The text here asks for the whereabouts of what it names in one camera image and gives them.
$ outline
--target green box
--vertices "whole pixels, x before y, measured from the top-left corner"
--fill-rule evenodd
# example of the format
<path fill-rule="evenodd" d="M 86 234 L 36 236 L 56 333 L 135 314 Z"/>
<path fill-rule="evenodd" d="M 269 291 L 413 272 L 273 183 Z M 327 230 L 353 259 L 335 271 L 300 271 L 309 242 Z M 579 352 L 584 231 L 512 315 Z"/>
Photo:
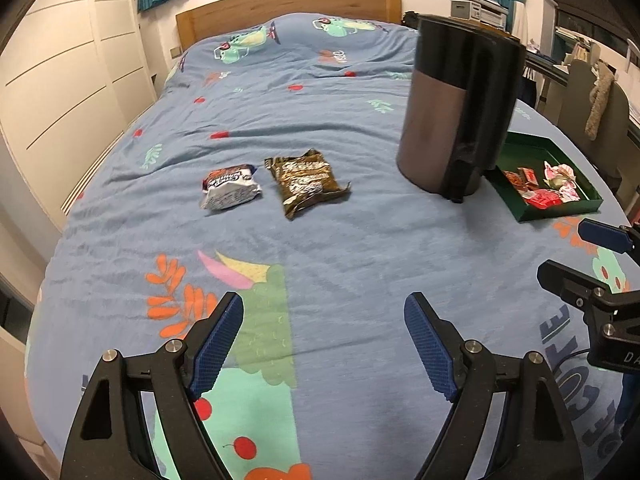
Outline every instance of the green box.
<path fill-rule="evenodd" d="M 545 160 L 552 166 L 568 164 L 574 169 L 580 200 L 538 209 L 527 204 L 511 185 L 503 171 L 518 172 L 518 168 L 531 168 L 541 187 L 545 187 Z M 556 218 L 593 213 L 600 208 L 602 197 L 593 184 L 582 174 L 574 162 L 551 139 L 516 132 L 508 132 L 494 170 L 485 172 L 487 180 L 495 187 L 518 222 L 541 218 Z"/>

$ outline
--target red cherry print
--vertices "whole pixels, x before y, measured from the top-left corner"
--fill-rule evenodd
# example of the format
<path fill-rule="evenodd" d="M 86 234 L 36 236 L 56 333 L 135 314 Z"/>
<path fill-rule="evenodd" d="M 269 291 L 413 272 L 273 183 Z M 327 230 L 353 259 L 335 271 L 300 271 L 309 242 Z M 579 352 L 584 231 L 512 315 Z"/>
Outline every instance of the red cherry print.
<path fill-rule="evenodd" d="M 193 403 L 193 407 L 196 409 L 196 413 L 200 417 L 200 420 L 207 420 L 211 416 L 211 404 L 204 397 L 200 397 Z"/>
<path fill-rule="evenodd" d="M 257 447 L 253 440 L 247 436 L 239 436 L 234 440 L 234 449 L 240 458 L 251 460 L 258 453 Z"/>

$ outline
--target beige fuzzy cloth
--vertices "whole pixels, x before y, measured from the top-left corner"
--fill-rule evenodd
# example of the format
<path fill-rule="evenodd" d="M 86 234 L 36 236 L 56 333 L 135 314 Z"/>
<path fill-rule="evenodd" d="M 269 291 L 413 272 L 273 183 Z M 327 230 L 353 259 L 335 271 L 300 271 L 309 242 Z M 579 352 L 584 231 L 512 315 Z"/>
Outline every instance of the beige fuzzy cloth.
<path fill-rule="evenodd" d="M 614 81 L 613 72 L 609 69 L 606 63 L 602 61 L 598 62 L 598 80 L 589 94 L 589 101 L 591 102 L 591 113 L 587 119 L 587 124 L 584 127 L 584 133 L 591 140 L 594 140 L 598 135 L 598 128 L 600 127 L 600 120 L 607 108 L 607 102 L 609 101 L 609 91 Z"/>

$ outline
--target blue bedsheet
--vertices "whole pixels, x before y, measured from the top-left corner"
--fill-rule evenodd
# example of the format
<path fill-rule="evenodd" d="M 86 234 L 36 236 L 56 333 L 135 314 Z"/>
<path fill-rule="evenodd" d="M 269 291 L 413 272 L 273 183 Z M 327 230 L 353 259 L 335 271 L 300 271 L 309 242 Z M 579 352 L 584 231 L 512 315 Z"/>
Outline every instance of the blue bedsheet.
<path fill-rule="evenodd" d="M 614 290 L 640 285 L 626 256 L 577 237 L 578 218 L 517 224 L 486 181 L 455 205 L 400 175 L 415 41 L 397 25 L 290 14 L 182 56 L 74 205 L 47 268 L 26 381 L 59 458 L 105 349 L 154 351 L 237 290 L 241 333 L 196 405 L 234 480 L 413 478 L 449 403 L 404 326 L 408 294 L 423 291 L 464 338 L 493 352 L 537 349 L 554 364 L 588 336 L 580 313 L 537 284 L 542 261 Z M 524 104 L 511 127 L 555 140 L 604 197 L 597 218 L 626 222 L 557 129 Z M 309 148 L 353 192 L 289 221 L 262 161 Z M 241 163 L 260 166 L 263 196 L 201 210 L 206 174 Z M 589 478 L 618 443 L 621 376 L 581 356 L 559 382 Z M 152 398 L 145 413 L 161 470 L 176 478 Z M 483 475 L 499 415 L 492 410 L 469 478 Z"/>

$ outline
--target bolt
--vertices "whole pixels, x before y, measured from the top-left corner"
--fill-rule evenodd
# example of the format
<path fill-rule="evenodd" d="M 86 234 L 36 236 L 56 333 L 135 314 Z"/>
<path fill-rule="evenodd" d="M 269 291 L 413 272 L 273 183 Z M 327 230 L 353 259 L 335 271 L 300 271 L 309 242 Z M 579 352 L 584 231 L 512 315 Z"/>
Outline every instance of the bolt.
<path fill-rule="evenodd" d="M 538 352 L 530 352 L 529 361 L 539 365 L 542 361 L 544 361 L 544 359 L 542 358 L 542 355 L 540 355 Z"/>
<path fill-rule="evenodd" d="M 477 354 L 479 351 L 482 350 L 482 345 L 480 344 L 479 341 L 476 341 L 475 339 L 470 339 L 469 341 L 465 342 L 465 348 L 467 351 L 471 352 L 472 354 Z"/>
<path fill-rule="evenodd" d="M 113 361 L 116 357 L 118 356 L 118 351 L 111 349 L 111 350 L 107 350 L 105 353 L 102 354 L 102 360 L 103 361 Z"/>
<path fill-rule="evenodd" d="M 164 345 L 164 349 L 167 352 L 179 352 L 180 349 L 182 348 L 182 341 L 180 341 L 179 339 L 171 339 L 171 341 L 169 341 L 166 345 Z"/>
<path fill-rule="evenodd" d="M 607 323 L 605 325 L 602 326 L 602 331 L 604 332 L 604 335 L 611 337 L 612 335 L 614 335 L 616 333 L 616 329 L 613 327 L 613 325 L 611 323 Z"/>

